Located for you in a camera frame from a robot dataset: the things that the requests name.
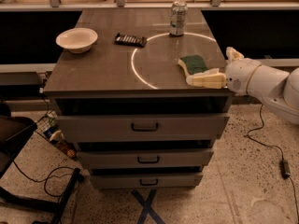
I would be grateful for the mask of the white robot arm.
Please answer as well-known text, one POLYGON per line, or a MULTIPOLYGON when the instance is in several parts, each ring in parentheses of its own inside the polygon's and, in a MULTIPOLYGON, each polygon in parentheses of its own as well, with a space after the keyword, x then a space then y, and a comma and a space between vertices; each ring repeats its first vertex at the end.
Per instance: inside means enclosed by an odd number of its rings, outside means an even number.
POLYGON ((238 95, 258 99, 271 112, 293 124, 299 124, 299 69, 291 73, 245 58, 232 47, 226 49, 225 72, 218 68, 191 74, 185 67, 186 83, 194 87, 227 87, 238 95))

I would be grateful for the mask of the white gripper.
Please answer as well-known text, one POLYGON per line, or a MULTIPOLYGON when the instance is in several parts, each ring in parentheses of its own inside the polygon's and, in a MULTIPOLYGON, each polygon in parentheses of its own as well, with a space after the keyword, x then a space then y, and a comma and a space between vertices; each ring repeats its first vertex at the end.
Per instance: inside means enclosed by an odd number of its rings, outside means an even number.
POLYGON ((230 63, 225 68, 225 74, 218 68, 206 70, 187 76, 187 84, 194 87, 221 89, 226 86, 227 78, 227 87, 230 91, 245 95, 250 78, 262 63, 249 58, 244 59, 244 55, 233 47, 226 48, 226 56, 230 63))

